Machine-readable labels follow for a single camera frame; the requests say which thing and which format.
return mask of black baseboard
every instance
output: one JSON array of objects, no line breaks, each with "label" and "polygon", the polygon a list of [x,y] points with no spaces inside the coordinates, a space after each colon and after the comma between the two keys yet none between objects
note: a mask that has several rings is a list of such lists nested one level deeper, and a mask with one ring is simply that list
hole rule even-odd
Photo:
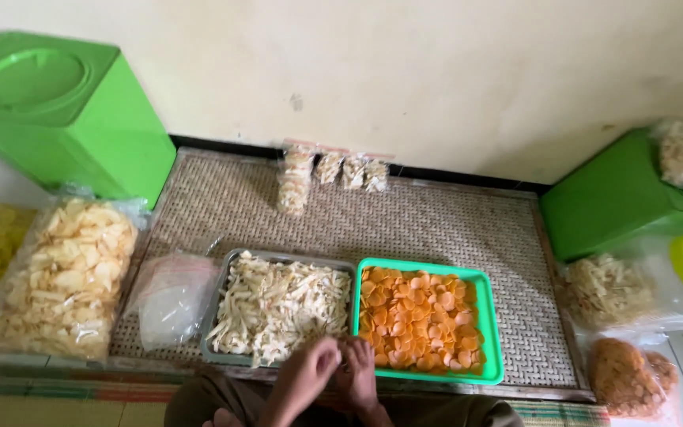
[{"label": "black baseboard", "polygon": [[[243,156],[262,157],[265,159],[280,159],[283,151],[278,148],[258,147],[256,145],[236,144],[233,142],[210,141],[199,138],[170,135],[176,148],[193,147],[203,150],[220,151],[222,153],[241,154]],[[403,178],[425,179],[429,181],[450,182],[453,184],[476,185],[491,189],[532,191],[539,196],[552,188],[551,185],[536,182],[517,181],[514,179],[492,178],[491,176],[472,175],[469,173],[448,172],[403,166],[397,163],[389,165],[389,175]]]}]

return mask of wall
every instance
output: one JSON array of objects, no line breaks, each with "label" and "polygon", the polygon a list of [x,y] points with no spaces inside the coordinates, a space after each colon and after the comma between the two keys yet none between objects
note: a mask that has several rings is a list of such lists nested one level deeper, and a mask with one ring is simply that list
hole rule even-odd
[{"label": "wall", "polygon": [[683,115],[677,0],[0,0],[4,29],[119,44],[171,133],[510,179]]}]

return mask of woven bamboo mat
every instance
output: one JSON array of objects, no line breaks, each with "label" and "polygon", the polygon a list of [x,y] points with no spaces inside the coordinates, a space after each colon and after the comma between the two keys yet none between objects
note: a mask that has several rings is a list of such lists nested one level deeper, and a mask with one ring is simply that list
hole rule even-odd
[{"label": "woven bamboo mat", "polygon": [[[503,383],[579,387],[534,224],[534,198],[412,179],[391,179],[383,194],[316,184],[304,216],[294,218],[274,208],[276,173],[275,161],[179,150],[145,259],[223,233],[216,257],[245,247],[355,263],[389,257],[477,268],[492,282]],[[200,358],[198,340],[145,353],[135,316],[119,323],[110,354]]]}]

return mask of wall stain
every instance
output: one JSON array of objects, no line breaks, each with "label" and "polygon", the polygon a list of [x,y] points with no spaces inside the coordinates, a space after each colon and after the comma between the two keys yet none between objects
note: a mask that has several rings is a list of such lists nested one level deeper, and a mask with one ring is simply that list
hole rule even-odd
[{"label": "wall stain", "polygon": [[289,104],[291,104],[291,109],[293,109],[294,111],[302,111],[302,109],[304,108],[302,95],[300,95],[299,93],[292,93],[291,98],[289,98]]}]

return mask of metal tray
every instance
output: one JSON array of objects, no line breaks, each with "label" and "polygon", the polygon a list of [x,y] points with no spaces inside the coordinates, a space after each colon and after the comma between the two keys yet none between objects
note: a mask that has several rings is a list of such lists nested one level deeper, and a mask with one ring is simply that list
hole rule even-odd
[{"label": "metal tray", "polygon": [[[204,316],[203,325],[206,325],[208,327],[205,330],[203,330],[202,339],[200,341],[200,348],[202,349],[202,357],[205,361],[225,365],[252,365],[252,355],[215,352],[213,346],[210,344],[212,340],[205,339],[207,334],[212,330],[213,327],[215,327],[216,319],[218,318],[218,308],[220,300],[223,297],[220,294],[220,290],[227,286],[226,282],[228,281],[228,273],[230,271],[231,263],[243,251],[249,251],[252,255],[260,257],[268,262],[281,262],[286,264],[298,261],[302,264],[317,265],[319,267],[331,267],[334,270],[346,271],[347,273],[349,273],[351,282],[350,298],[349,303],[347,304],[347,327],[351,333],[353,324],[352,312],[355,309],[353,297],[355,296],[355,273],[357,270],[356,265],[344,261],[336,261],[316,257],[303,257],[292,254],[282,254],[279,252],[253,251],[251,249],[246,248],[237,248],[233,251],[230,251],[223,258],[223,272],[220,274],[220,277],[218,278],[218,284],[215,287],[213,299],[209,302],[209,306],[207,307],[207,311]],[[280,366],[280,364],[280,362],[274,362],[270,364],[270,367],[277,367]]]}]

